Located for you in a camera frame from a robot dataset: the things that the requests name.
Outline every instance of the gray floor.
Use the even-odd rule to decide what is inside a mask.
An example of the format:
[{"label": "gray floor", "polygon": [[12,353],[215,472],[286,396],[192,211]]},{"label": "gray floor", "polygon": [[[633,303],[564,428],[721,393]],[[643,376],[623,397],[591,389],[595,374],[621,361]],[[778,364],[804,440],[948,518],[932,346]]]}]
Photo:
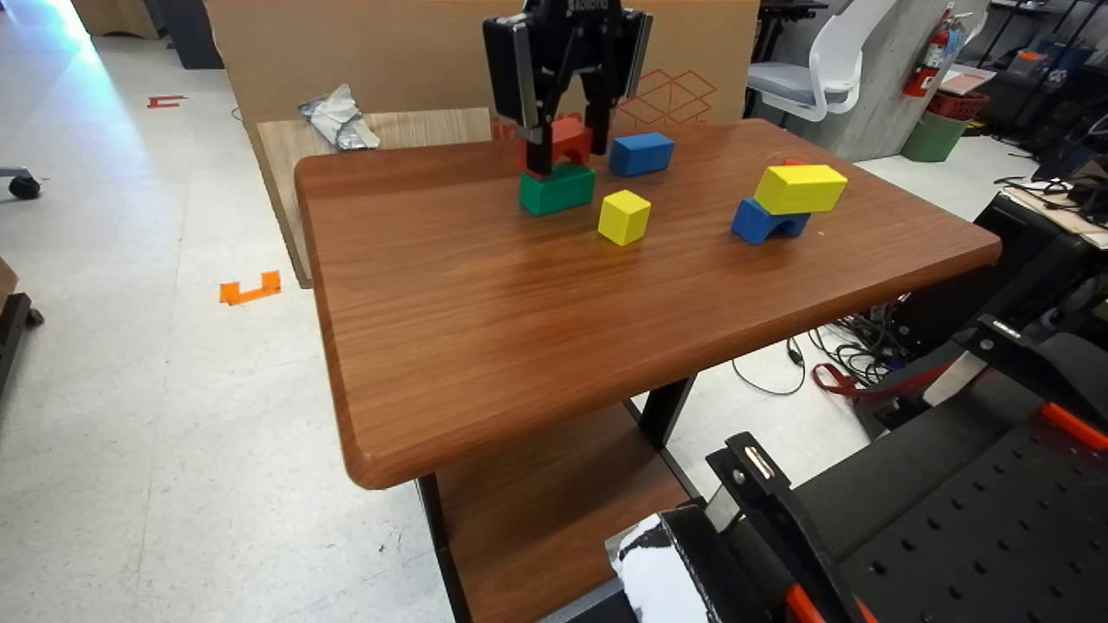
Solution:
[{"label": "gray floor", "polygon": [[[161,94],[184,103],[149,112]],[[0,255],[48,320],[0,404],[0,620],[452,620],[416,492],[344,474],[314,303],[226,75],[92,41],[67,0],[7,0],[0,162],[47,179],[0,201]],[[968,218],[1028,174],[990,140],[867,168]],[[219,305],[262,269],[279,299]],[[741,372],[796,374],[778,351]],[[777,401],[716,366],[671,449],[709,488],[703,453],[739,428],[796,481],[863,447],[838,397]]]}]

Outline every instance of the desk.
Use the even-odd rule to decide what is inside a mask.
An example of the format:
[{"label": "desk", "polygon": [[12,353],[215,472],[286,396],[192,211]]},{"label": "desk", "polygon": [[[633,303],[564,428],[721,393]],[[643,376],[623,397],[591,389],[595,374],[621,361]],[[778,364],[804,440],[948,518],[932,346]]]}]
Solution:
[{"label": "desk", "polygon": [[[730,239],[739,201],[786,159],[848,174],[843,209],[796,241]],[[676,134],[669,174],[601,174],[601,194],[618,188],[656,201],[633,248],[595,237],[595,209],[527,218],[504,147],[299,168],[346,472],[366,488],[437,474],[434,531],[476,620],[601,586],[601,545],[683,498],[623,397],[665,389],[643,416],[665,447],[698,372],[1000,254],[765,123]]]},{"label": "desk", "polygon": [[[412,148],[412,147],[459,147],[459,143],[490,143],[490,108],[454,108],[454,112],[381,112],[366,113],[370,131],[381,140],[381,148]],[[291,184],[296,168],[304,157],[327,157],[332,147],[304,123],[259,123],[259,170],[272,191],[272,204],[299,275],[302,286],[311,286],[307,241],[299,209],[299,191]]]},{"label": "desk", "polygon": [[1108,230],[1088,222],[1078,216],[1078,204],[1065,196],[1060,204],[1045,204],[1044,196],[1017,191],[1017,188],[1000,188],[996,196],[1052,222],[1055,230],[1070,233],[1074,239],[1095,245],[1097,254],[1108,254]]}]

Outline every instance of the wooden shelf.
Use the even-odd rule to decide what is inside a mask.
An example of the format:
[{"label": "wooden shelf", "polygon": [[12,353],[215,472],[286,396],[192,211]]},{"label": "wooden shelf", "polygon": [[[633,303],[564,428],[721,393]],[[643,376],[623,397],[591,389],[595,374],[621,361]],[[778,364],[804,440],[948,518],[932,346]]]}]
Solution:
[{"label": "wooden shelf", "polygon": [[437,474],[476,620],[536,620],[613,570],[602,545],[687,502],[623,404]]}]

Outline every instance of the yellow block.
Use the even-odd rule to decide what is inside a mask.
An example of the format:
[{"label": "yellow block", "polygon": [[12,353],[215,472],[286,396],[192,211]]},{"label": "yellow block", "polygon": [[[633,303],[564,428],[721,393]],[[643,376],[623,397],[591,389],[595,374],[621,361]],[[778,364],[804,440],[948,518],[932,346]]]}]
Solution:
[{"label": "yellow block", "polygon": [[651,222],[651,201],[631,191],[621,191],[602,196],[595,233],[605,237],[613,245],[633,245],[636,239],[648,237],[648,222]]},{"label": "yellow block", "polygon": [[830,168],[769,168],[755,191],[755,201],[769,216],[815,216],[836,211],[846,176]]}]

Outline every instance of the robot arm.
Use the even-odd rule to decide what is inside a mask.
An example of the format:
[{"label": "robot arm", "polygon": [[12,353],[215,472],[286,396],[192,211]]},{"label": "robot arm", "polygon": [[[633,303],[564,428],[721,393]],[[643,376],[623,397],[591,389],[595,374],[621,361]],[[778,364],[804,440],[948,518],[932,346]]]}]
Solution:
[{"label": "robot arm", "polygon": [[605,151],[610,118],[643,66],[651,13],[621,0],[527,0],[523,13],[484,22],[494,112],[527,140],[527,170],[551,174],[558,101],[572,75],[584,87],[591,151]]}]

